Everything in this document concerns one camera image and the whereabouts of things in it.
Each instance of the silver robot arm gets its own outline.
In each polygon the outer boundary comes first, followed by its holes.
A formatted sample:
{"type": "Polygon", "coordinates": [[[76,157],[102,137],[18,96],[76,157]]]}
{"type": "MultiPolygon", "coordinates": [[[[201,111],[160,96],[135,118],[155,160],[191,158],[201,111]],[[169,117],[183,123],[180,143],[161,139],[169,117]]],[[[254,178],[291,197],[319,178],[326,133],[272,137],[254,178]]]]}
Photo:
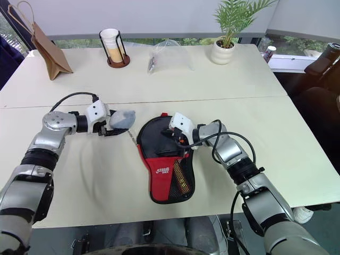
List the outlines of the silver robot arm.
{"type": "MultiPolygon", "coordinates": [[[[169,128],[182,131],[188,143],[194,144],[210,135],[217,134],[219,123],[194,127],[190,119],[176,113],[170,121],[169,128]]],[[[216,137],[208,139],[205,144],[213,147],[216,137]]],[[[236,184],[236,189],[243,198],[242,209],[251,228],[264,236],[265,249],[272,255],[328,254],[317,241],[298,223],[294,221],[292,210],[286,200],[273,186],[262,171],[249,158],[240,144],[228,134],[221,134],[216,146],[215,156],[228,171],[236,184]]]]}
{"type": "Polygon", "coordinates": [[[126,131],[105,128],[113,113],[97,100],[85,115],[49,112],[44,116],[41,131],[0,192],[0,254],[28,251],[32,225],[47,216],[52,201],[53,170],[65,137],[76,132],[116,135],[126,131]]]}

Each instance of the white plant pot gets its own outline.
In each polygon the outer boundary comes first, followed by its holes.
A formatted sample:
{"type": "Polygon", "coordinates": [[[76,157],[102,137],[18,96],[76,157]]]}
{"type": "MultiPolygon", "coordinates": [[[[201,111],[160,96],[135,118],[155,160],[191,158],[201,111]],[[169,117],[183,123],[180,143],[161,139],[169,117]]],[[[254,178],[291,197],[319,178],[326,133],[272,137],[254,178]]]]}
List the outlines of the white plant pot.
{"type": "Polygon", "coordinates": [[[225,65],[230,62],[232,56],[233,56],[233,51],[235,49],[235,45],[232,48],[225,49],[222,47],[219,47],[217,45],[217,41],[214,42],[212,45],[211,49],[211,60],[218,65],[225,65]]]}

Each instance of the potted plant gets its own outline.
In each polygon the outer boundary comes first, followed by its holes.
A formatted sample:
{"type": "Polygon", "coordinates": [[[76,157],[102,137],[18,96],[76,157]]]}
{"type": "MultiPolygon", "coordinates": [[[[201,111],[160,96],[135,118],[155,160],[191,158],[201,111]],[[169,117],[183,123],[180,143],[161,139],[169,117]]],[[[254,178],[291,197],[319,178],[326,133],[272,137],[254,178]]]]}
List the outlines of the potted plant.
{"type": "Polygon", "coordinates": [[[218,37],[211,50],[211,60],[220,65],[229,63],[235,45],[233,37],[250,26],[255,20],[254,14],[268,7],[276,0],[225,0],[216,10],[216,21],[219,23],[223,36],[218,37]]]}

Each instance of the sneaker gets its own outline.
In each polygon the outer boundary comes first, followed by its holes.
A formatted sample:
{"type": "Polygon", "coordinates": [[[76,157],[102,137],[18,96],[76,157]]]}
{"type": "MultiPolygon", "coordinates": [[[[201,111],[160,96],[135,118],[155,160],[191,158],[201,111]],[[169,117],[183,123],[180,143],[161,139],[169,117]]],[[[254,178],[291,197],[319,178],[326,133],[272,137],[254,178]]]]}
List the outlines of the sneaker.
{"type": "Polygon", "coordinates": [[[302,206],[294,208],[293,214],[295,217],[295,221],[300,224],[303,224],[308,222],[312,218],[314,212],[302,206]]]}

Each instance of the table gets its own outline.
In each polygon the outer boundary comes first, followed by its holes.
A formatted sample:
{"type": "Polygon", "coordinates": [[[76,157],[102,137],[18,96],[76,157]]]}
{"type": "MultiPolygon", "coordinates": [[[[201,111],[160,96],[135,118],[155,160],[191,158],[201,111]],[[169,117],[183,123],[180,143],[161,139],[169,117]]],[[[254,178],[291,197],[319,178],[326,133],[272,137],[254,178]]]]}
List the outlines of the table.
{"type": "MultiPolygon", "coordinates": [[[[299,112],[286,96],[110,105],[133,109],[137,135],[149,119],[179,111],[196,124],[219,118],[229,131],[247,137],[257,165],[292,206],[340,201],[340,177],[299,112]]],[[[85,106],[59,110],[80,111],[85,106]]],[[[3,186],[41,129],[49,107],[0,109],[3,186]]],[[[240,144],[250,154],[247,145],[240,144]]],[[[113,224],[229,213],[235,184],[211,158],[211,149],[194,153],[195,192],[188,201],[159,205],[149,197],[148,171],[127,133],[116,137],[75,134],[66,138],[54,170],[55,194],[47,218],[35,227],[113,224]]],[[[235,212],[241,212],[238,200],[235,212]]]]}
{"type": "MultiPolygon", "coordinates": [[[[216,65],[207,55],[211,46],[185,46],[195,71],[188,68],[147,74],[151,47],[129,47],[131,63],[113,69],[101,48],[65,49],[74,71],[50,81],[43,58],[33,51],[0,93],[0,108],[52,106],[78,91],[99,94],[106,103],[140,103],[287,95],[255,45],[236,45],[228,65],[216,65]]],[[[86,96],[64,105],[86,105],[86,96]]]]}

